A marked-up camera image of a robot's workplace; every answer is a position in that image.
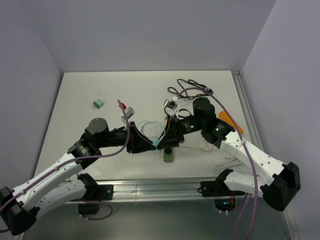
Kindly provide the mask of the green plug adapter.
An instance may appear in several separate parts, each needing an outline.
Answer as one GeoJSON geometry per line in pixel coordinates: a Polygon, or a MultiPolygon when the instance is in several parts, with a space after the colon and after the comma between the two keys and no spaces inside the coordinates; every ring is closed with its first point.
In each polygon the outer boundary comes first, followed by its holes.
{"type": "Polygon", "coordinates": [[[105,102],[102,99],[98,98],[92,102],[92,107],[96,109],[100,109],[101,107],[104,106],[104,104],[105,102]]]}

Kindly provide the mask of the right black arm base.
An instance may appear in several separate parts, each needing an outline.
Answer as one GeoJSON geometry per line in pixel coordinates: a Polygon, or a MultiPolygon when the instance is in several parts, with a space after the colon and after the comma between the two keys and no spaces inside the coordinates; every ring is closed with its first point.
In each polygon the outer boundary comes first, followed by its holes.
{"type": "Polygon", "coordinates": [[[222,181],[201,181],[197,192],[203,198],[213,198],[214,206],[219,214],[228,215],[237,207],[236,197],[247,200],[248,194],[243,191],[230,190],[222,181]]]}

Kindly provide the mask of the light blue plug adapter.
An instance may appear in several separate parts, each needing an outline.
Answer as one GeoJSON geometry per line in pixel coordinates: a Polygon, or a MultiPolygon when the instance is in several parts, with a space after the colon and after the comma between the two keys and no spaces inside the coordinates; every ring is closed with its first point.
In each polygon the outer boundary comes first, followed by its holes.
{"type": "Polygon", "coordinates": [[[155,150],[154,152],[157,154],[157,153],[161,153],[162,150],[161,149],[158,149],[157,146],[158,144],[160,143],[160,139],[158,137],[156,137],[153,142],[152,142],[152,145],[155,147],[155,150]]]}

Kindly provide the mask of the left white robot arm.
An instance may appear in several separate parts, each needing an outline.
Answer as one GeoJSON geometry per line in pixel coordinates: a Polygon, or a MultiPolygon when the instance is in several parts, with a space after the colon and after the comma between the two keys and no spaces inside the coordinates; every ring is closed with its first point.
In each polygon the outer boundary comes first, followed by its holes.
{"type": "Polygon", "coordinates": [[[67,153],[52,166],[31,180],[10,189],[0,190],[0,217],[13,236],[30,229],[40,216],[73,200],[94,202],[99,197],[97,182],[88,173],[82,173],[99,158],[101,148],[119,147],[138,154],[156,149],[155,144],[140,133],[132,122],[109,130],[103,118],[93,119],[84,134],[67,153]]]}

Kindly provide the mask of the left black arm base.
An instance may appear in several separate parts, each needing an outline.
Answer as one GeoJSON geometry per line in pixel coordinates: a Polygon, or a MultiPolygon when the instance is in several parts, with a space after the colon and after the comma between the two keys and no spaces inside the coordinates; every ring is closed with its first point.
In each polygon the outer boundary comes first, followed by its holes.
{"type": "Polygon", "coordinates": [[[91,189],[82,198],[77,199],[78,213],[81,218],[88,221],[101,221],[109,218],[114,208],[107,202],[113,199],[114,186],[112,184],[98,184],[95,189],[91,189]],[[105,207],[109,210],[107,215],[95,217],[99,210],[105,207]]]}

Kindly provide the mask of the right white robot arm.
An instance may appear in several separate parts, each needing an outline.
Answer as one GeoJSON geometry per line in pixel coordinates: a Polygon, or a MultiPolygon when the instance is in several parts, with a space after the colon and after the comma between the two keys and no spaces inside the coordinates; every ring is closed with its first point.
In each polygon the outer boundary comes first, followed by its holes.
{"type": "Polygon", "coordinates": [[[301,189],[299,167],[293,162],[286,164],[271,157],[243,138],[234,127],[216,116],[209,99],[200,97],[193,101],[192,107],[191,115],[167,120],[165,133],[156,148],[177,148],[186,134],[199,131],[209,144],[233,155],[246,166],[254,167],[255,176],[223,170],[215,180],[220,194],[241,191],[258,195],[274,210],[284,211],[301,189]]]}

